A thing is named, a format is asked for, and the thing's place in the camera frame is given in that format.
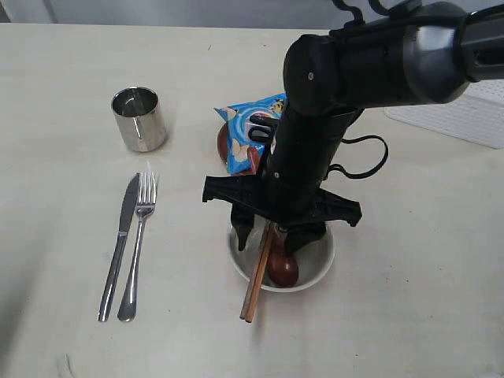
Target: stainless steel cup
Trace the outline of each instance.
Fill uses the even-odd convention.
[[[113,96],[112,111],[124,143],[130,150],[152,151],[166,140],[167,131],[158,95],[151,89],[123,89]]]

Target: blue snack packet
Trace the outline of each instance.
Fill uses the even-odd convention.
[[[247,150],[255,147],[259,156],[262,155],[264,144],[250,140],[249,130],[254,124],[250,122],[250,116],[280,118],[284,110],[286,96],[284,93],[263,98],[256,102],[245,102],[224,108],[215,108],[216,112],[228,122],[228,172],[231,174],[245,171],[250,168]]]

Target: white crate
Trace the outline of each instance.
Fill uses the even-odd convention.
[[[494,148],[504,147],[504,80],[474,83],[444,105],[396,106],[395,120]]]

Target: wooden chopstick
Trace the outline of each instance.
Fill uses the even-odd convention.
[[[258,303],[259,291],[261,290],[262,279],[265,275],[266,263],[268,262],[269,251],[274,231],[274,223],[266,221],[265,229],[262,232],[261,243],[259,244],[258,259],[255,262],[254,271],[250,276],[249,286],[246,289],[245,299],[243,300],[240,319],[251,323],[254,319],[255,307]]]

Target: table surface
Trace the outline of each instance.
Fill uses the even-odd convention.
[[[348,137],[376,133],[390,158],[367,180],[323,187],[361,202],[356,228],[331,222],[327,276],[262,292],[239,320],[246,282],[226,250],[230,206],[201,202],[226,175],[213,107],[282,91],[302,31],[0,25],[0,376],[55,377],[67,354],[85,377],[473,377],[504,370],[504,151],[368,110]],[[126,150],[109,103],[144,85],[169,142]],[[342,146],[350,171],[378,143]],[[140,263],[139,310],[97,322],[120,204],[134,172],[161,174]]]

